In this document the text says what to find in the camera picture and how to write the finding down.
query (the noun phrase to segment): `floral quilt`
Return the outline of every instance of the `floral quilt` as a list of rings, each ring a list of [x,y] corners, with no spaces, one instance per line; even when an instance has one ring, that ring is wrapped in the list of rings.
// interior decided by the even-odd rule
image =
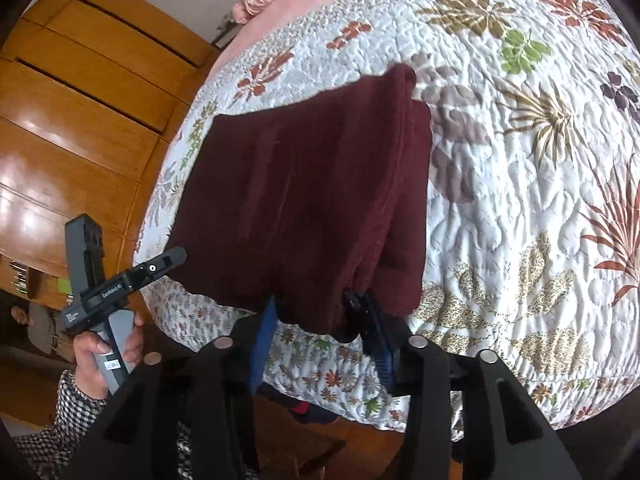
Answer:
[[[408,322],[450,352],[495,349],[553,427],[584,420],[640,384],[639,60],[605,0],[337,0],[200,89],[135,262],[164,250],[216,114],[291,104],[406,63],[434,135],[423,293]],[[143,293],[159,327],[192,349],[247,315],[166,277]],[[405,427],[408,399],[380,387],[359,339],[280,324],[264,380],[347,418]],[[460,395],[451,401],[458,438]]]

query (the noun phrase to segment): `dark red sweater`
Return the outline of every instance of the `dark red sweater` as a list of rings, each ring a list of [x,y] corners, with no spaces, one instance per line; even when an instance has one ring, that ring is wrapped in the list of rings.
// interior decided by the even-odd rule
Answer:
[[[430,112],[396,65],[311,99],[213,121],[187,181],[168,247],[169,276],[192,294],[351,333],[342,290],[372,288],[386,312],[420,300]]]

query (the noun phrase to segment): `quilted bedspread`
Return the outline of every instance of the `quilted bedspread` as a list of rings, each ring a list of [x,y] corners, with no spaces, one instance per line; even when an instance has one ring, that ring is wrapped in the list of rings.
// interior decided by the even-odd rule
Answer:
[[[639,55],[605,0],[337,0],[272,32],[200,89],[135,262],[164,250],[216,114],[305,100],[396,62],[433,113],[412,330],[451,352],[495,349],[555,428],[597,414],[640,384]],[[168,278],[143,293],[194,350],[247,315]],[[408,399],[380,387],[359,339],[280,324],[264,380],[379,428],[406,423]],[[459,395],[452,404],[457,438]]]

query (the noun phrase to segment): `wooden wardrobe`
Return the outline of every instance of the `wooden wardrobe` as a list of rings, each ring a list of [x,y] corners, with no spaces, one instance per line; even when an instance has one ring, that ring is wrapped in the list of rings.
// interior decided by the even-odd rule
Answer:
[[[63,308],[64,224],[102,225],[131,265],[169,142],[219,52],[144,0],[39,0],[0,51],[0,288]],[[142,298],[135,299],[144,308]]]

